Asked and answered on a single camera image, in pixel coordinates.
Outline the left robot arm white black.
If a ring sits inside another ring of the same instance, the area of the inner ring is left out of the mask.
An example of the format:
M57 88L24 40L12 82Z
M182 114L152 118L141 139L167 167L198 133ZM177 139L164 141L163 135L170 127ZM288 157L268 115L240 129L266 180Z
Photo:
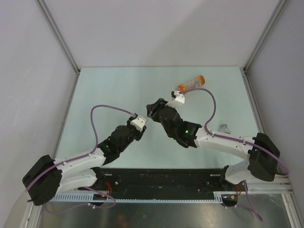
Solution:
M118 159L133 142L139 141L146 130L146 118L130 117L92 151L65 159L44 155L23 177L22 182L36 206L43 205L64 191L92 187L101 189L105 178L100 168Z

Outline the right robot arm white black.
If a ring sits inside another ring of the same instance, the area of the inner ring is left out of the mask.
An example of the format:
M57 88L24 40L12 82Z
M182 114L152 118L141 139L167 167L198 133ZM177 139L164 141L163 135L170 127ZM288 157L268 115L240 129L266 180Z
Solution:
M211 148L243 160L224 167L219 178L223 190L231 190L241 181L252 178L267 182L275 179L280 151L266 134L242 138L206 130L198 123L184 121L177 110L162 98L148 104L146 109L148 117L160 123L167 136L182 147Z

